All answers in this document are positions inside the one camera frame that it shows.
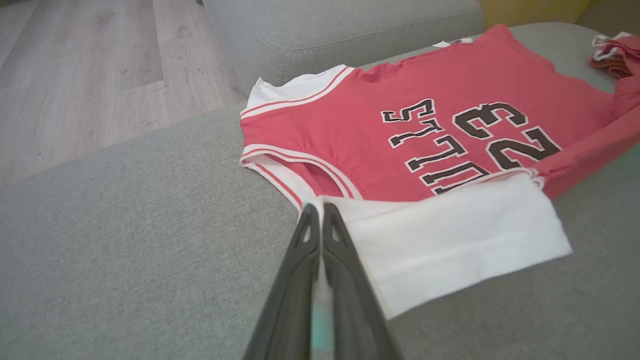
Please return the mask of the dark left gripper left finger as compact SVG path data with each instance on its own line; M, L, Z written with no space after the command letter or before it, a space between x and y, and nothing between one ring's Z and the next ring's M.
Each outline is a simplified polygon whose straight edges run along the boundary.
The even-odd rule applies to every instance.
M295 226L278 273L242 356L244 360L308 360L313 287L320 260L320 218L308 203Z

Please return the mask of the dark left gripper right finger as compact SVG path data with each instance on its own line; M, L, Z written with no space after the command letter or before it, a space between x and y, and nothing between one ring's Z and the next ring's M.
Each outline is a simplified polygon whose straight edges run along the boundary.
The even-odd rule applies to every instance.
M402 360L338 207L323 205L322 257L333 291L336 360Z

